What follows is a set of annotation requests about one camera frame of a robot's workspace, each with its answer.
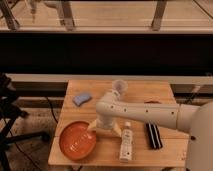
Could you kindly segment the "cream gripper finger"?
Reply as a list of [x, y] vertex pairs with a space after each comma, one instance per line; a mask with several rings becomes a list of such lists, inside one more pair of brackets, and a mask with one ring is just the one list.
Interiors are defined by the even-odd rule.
[[115, 124], [115, 125], [113, 126], [112, 132], [113, 132], [116, 136], [118, 136], [118, 137], [120, 137], [121, 134], [122, 134], [122, 131], [121, 131], [121, 129], [120, 129], [120, 127], [119, 127], [118, 124]]
[[94, 120], [88, 125], [87, 130], [88, 131], [95, 131], [96, 127], [97, 127], [97, 120]]

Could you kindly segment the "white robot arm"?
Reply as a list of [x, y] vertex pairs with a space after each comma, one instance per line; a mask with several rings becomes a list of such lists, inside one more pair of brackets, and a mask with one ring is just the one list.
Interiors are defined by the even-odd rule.
[[101, 128], [121, 135], [118, 117], [188, 133], [186, 171], [213, 171], [213, 102], [202, 106], [127, 103], [121, 101], [118, 91], [110, 89], [97, 101], [96, 113], [89, 130]]

